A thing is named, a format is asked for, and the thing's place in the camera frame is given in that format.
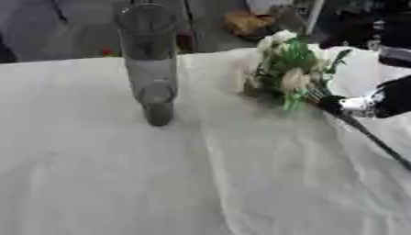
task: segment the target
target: gray floor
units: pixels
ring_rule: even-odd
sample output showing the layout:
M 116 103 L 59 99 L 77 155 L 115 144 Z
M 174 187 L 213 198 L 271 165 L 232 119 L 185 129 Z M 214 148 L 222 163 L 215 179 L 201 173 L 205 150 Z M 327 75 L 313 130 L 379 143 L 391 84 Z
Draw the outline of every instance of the gray floor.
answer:
M 60 22 L 50 0 L 1 0 L 0 32 L 22 62 L 99 57 L 101 51 L 119 52 L 113 9 L 124 0 L 56 0 L 69 24 Z M 170 6 L 176 1 L 158 0 Z M 188 29 L 194 28 L 196 50 L 219 51 L 249 47 L 221 27 L 224 13 L 245 8 L 244 0 L 187 0 L 189 17 L 183 11 Z

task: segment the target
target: table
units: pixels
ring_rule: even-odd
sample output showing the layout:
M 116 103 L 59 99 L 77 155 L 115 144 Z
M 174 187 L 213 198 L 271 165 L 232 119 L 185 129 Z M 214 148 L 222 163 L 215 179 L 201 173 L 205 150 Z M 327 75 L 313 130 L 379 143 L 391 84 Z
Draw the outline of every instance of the table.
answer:
M 410 73 L 377 57 L 354 50 L 332 90 L 363 94 Z M 233 91 L 257 58 L 179 57 L 177 117 L 164 129 L 146 124 L 120 59 L 0 66 L 0 234 L 410 231 L 411 176 L 361 134 L 310 106 L 287 115 Z M 410 157 L 410 116 L 361 122 Z

